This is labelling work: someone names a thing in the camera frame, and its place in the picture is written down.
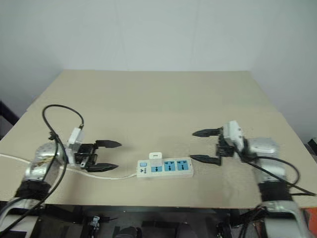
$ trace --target blue power socket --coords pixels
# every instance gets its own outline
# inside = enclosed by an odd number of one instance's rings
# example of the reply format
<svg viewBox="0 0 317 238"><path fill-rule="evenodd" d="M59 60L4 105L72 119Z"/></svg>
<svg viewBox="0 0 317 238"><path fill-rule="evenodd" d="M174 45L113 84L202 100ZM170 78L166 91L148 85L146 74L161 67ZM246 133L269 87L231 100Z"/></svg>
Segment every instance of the blue power socket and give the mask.
<svg viewBox="0 0 317 238"><path fill-rule="evenodd" d="M179 160L177 162L177 170L188 170L188 162L186 160Z"/></svg>
<svg viewBox="0 0 317 238"><path fill-rule="evenodd" d="M175 171L175 162L174 161L164 162L164 170L165 171Z"/></svg>
<svg viewBox="0 0 317 238"><path fill-rule="evenodd" d="M151 172L162 172L162 166L159 167L151 167Z"/></svg>

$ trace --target power strip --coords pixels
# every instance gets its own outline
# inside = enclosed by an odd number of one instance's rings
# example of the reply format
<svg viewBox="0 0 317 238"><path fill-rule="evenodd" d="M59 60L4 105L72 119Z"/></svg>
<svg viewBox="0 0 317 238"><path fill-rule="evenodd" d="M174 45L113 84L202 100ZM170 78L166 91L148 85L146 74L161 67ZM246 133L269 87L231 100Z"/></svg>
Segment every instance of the power strip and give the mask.
<svg viewBox="0 0 317 238"><path fill-rule="evenodd" d="M137 166L138 178L177 179L191 178L194 169L191 158L163 159L163 166L151 167L150 160L139 160Z"/></svg>

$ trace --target electrical outlet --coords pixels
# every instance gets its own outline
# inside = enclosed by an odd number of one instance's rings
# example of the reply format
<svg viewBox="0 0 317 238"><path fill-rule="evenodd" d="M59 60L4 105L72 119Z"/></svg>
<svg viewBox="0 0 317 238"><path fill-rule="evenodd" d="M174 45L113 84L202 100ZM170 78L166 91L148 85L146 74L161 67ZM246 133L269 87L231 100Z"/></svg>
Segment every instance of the electrical outlet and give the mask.
<svg viewBox="0 0 317 238"><path fill-rule="evenodd" d="M177 163L177 170L188 170L188 162L187 160L178 160Z"/></svg>
<svg viewBox="0 0 317 238"><path fill-rule="evenodd" d="M164 170L165 171L175 171L175 162L174 161L166 161L164 162Z"/></svg>
<svg viewBox="0 0 317 238"><path fill-rule="evenodd" d="M151 166L151 160L139 160L138 178L176 179L190 178L194 174L191 158L162 159L164 166Z"/></svg>

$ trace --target white cable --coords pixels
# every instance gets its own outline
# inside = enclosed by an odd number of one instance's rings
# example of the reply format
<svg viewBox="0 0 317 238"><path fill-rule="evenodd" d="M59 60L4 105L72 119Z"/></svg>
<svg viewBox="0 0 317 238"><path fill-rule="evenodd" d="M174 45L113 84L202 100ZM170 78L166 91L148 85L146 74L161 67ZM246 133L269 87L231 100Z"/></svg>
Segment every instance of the white cable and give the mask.
<svg viewBox="0 0 317 238"><path fill-rule="evenodd" d="M10 158L10 159L14 159L14 160L26 163L26 164L31 163L30 161L28 161L26 159L18 158L18 157L11 156L11 155L0 154L0 156L7 157L7 158ZM67 168L66 170L71 171L73 173L80 174L80 175L84 175L84 176L87 176L87 177L95 178L95 179L109 179L109 180L129 179L129 178L132 178L132 177L137 175L137 174L131 174L131 175L127 175L127 176L124 176L124 177L110 178L110 177L102 177L102 176L97 176L97 175L91 175L89 173L86 173L86 172L83 172L83 171L80 171L80 170L76 170L76 169L71 169L71 168Z"/></svg>

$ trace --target beige table surface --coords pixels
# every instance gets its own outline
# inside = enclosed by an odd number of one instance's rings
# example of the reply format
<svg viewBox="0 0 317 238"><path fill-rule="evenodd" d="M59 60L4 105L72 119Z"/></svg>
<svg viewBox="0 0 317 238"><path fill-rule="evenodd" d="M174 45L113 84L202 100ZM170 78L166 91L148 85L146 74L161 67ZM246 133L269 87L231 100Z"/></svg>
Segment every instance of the beige table surface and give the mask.
<svg viewBox="0 0 317 238"><path fill-rule="evenodd" d="M247 138L272 137L280 158L302 173L299 185L317 192L317 165L284 117L248 72L117 72L65 70L29 107L0 141L0 153L34 158L48 140L41 110L64 104L85 119L85 143L110 139L122 143L99 149L99 162L119 168L95 173L119 177L135 173L136 163L150 152L164 158L215 153L216 137L191 134L237 120ZM76 115L50 109L48 118L63 141L75 126ZM0 156L0 200L9 200L18 188L25 163ZM222 167L193 161L194 177L183 179L102 180L67 172L47 203L81 205L177 206L242 208L260 203L248 165L224 158ZM294 175L287 168L289 179ZM297 197L302 207L317 206L315 197Z"/></svg>

